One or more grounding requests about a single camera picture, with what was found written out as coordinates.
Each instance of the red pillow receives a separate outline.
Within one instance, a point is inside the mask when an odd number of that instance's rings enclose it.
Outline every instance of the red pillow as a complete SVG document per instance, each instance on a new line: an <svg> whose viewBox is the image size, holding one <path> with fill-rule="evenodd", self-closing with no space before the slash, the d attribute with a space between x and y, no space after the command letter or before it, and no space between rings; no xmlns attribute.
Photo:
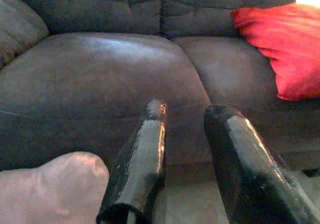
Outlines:
<svg viewBox="0 0 320 224"><path fill-rule="evenodd" d="M278 97L320 97L320 8L289 4L232 12L235 28L270 59Z"/></svg>

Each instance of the tufted backrest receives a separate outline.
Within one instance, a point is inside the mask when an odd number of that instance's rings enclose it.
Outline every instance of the tufted backrest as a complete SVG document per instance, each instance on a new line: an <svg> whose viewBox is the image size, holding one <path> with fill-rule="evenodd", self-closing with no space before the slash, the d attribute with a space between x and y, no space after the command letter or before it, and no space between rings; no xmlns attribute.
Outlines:
<svg viewBox="0 0 320 224"><path fill-rule="evenodd" d="M120 32L158 34L161 0L23 0L52 34Z"/></svg>
<svg viewBox="0 0 320 224"><path fill-rule="evenodd" d="M181 36L233 36L230 16L240 7L272 7L296 0L163 0L161 32L169 38Z"/></svg>

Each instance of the couch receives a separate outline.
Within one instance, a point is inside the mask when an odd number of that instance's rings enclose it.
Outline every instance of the couch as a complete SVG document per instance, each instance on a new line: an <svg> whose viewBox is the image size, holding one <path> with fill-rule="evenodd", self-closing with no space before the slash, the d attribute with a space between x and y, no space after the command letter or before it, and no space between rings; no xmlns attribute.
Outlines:
<svg viewBox="0 0 320 224"><path fill-rule="evenodd" d="M73 151L111 166L144 104L168 104L167 164L210 162L209 104L240 110L293 170L320 167L320 99L277 98L230 12L295 0L0 0L0 170Z"/></svg>

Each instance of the gray couch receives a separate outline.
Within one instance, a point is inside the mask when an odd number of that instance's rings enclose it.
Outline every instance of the gray couch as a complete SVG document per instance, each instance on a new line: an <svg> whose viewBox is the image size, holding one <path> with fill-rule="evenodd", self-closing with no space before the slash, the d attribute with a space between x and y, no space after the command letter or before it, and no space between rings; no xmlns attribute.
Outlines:
<svg viewBox="0 0 320 224"><path fill-rule="evenodd" d="M320 167L320 99L277 98L269 60L230 16L295 0L21 1L0 0L0 170L72 151L110 166L151 98L168 103L169 165L211 160L213 103L240 110L292 169Z"/></svg>

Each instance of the floor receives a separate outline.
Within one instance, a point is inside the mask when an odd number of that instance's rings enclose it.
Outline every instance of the floor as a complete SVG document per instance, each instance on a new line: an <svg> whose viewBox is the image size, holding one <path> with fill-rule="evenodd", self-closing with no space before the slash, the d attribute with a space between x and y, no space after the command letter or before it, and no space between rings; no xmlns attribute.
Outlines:
<svg viewBox="0 0 320 224"><path fill-rule="evenodd" d="M293 175L320 209L320 176ZM211 163L169 166L166 187L166 224L229 223Z"/></svg>

